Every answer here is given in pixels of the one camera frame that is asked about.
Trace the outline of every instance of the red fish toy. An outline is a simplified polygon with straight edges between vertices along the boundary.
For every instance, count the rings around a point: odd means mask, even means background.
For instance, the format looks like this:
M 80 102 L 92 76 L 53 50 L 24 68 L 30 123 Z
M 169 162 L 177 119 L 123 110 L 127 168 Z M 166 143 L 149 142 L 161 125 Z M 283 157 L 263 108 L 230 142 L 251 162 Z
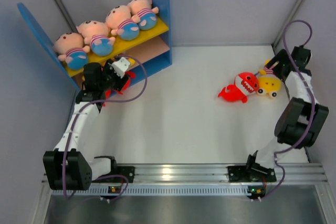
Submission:
M 225 101 L 247 102 L 247 96 L 257 92 L 259 83 L 257 77 L 253 73 L 244 72 L 236 76 L 234 84 L 230 84 L 222 89 L 218 97 L 222 97 Z

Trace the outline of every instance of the plush toy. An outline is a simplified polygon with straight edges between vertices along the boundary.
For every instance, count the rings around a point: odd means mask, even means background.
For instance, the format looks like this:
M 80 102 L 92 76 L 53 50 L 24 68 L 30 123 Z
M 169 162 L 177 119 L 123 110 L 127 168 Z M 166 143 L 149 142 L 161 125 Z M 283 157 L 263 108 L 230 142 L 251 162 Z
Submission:
M 152 0 L 132 0 L 127 6 L 131 8 L 133 17 L 140 18 L 139 27 L 141 30 L 148 30 L 156 25 L 159 8 L 152 9 Z
M 120 5 L 113 8 L 106 17 L 106 25 L 112 29 L 112 35 L 119 35 L 123 40 L 133 40 L 139 35 L 139 27 L 136 23 L 139 18 L 131 18 L 131 9 Z
M 222 89 L 218 97 L 225 101 L 247 102 L 247 96 L 257 92 L 259 89 L 258 79 L 253 73 L 244 72 L 236 76 L 234 84 L 230 84 Z
M 86 53 L 90 51 L 90 47 L 84 46 L 84 39 L 80 34 L 61 35 L 54 43 L 54 50 L 59 53 L 58 59 L 65 61 L 70 69 L 79 70 L 88 63 Z
M 92 52 L 98 56 L 109 55 L 113 50 L 114 37 L 107 37 L 110 29 L 103 22 L 85 21 L 77 26 L 77 31 L 84 37 L 84 43 L 90 45 Z
M 272 70 L 274 66 L 275 65 L 273 65 L 271 68 L 266 68 L 265 66 L 264 69 L 259 70 L 259 73 L 261 74 L 261 76 L 258 78 L 259 89 L 257 93 L 259 95 L 268 94 L 271 98 L 275 98 L 278 95 L 278 91 L 281 89 L 281 80 L 274 75 Z

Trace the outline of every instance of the yellow toy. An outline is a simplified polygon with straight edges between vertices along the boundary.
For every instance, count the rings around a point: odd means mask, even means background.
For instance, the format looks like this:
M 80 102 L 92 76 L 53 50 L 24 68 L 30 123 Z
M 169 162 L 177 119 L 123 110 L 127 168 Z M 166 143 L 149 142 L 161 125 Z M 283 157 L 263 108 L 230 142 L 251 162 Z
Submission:
M 257 94 L 259 95 L 266 95 L 268 94 L 269 97 L 275 98 L 278 95 L 279 90 L 281 89 L 281 80 L 277 78 L 271 68 L 260 69 L 259 73 L 261 76 L 258 78 L 259 81 L 259 89 Z

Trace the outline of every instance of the yellow shelf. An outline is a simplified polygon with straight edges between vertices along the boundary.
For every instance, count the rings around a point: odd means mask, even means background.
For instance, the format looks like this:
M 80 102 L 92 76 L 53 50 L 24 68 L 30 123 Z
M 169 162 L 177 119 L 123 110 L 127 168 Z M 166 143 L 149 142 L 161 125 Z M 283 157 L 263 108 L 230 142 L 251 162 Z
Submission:
M 155 27 L 153 27 L 150 30 L 147 31 L 140 31 L 139 36 L 132 40 L 132 41 L 125 41 L 122 40 L 121 38 L 119 38 L 118 36 L 115 39 L 115 43 L 113 45 L 113 51 L 112 53 L 110 53 L 107 56 L 104 57 L 100 57 L 97 56 L 96 54 L 94 54 L 92 51 L 88 53 L 89 56 L 89 62 L 99 62 L 102 63 L 104 61 L 106 61 L 107 59 L 113 58 L 114 56 L 127 51 L 128 49 L 135 47 L 147 40 L 150 40 L 151 38 L 154 38 L 166 31 L 168 31 L 169 28 L 167 27 L 167 25 L 158 17 L 158 21 L 155 25 Z M 72 70 L 69 69 L 67 66 L 65 66 L 65 70 L 68 72 L 68 74 L 70 75 L 70 77 L 73 77 L 81 72 L 83 72 L 83 69 L 80 70 Z

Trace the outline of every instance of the metal corner post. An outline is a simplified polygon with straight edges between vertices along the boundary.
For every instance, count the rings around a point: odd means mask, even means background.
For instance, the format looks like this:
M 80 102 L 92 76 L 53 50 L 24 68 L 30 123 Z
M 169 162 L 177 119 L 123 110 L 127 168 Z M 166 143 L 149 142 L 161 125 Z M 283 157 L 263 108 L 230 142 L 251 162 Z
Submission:
M 73 32 L 76 32 L 76 25 L 74 21 L 72 20 L 70 14 L 68 13 L 65 5 L 63 4 L 62 0 L 54 0 L 55 4 L 57 5 L 58 9 L 63 15 L 63 18 L 65 19 L 67 25 L 69 26 L 70 30 Z
M 275 41 L 272 43 L 273 51 L 275 51 L 276 47 L 279 45 L 281 38 L 284 34 L 285 26 L 291 22 L 297 15 L 298 11 L 300 10 L 302 4 L 305 0 L 296 0 L 293 8 L 291 9 L 290 13 L 288 14 L 287 18 L 285 19 L 285 22 L 283 23 L 281 30 L 279 31 Z

